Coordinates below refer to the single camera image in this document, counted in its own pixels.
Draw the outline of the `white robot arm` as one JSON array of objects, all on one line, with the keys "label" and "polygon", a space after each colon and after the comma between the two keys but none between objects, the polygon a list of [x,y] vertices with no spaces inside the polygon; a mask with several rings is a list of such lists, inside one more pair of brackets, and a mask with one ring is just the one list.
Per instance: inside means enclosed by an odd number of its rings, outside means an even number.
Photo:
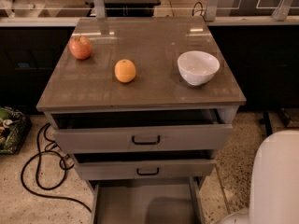
[{"label": "white robot arm", "polygon": [[215,224],[299,224],[299,132],[268,136],[253,164],[249,209]]}]

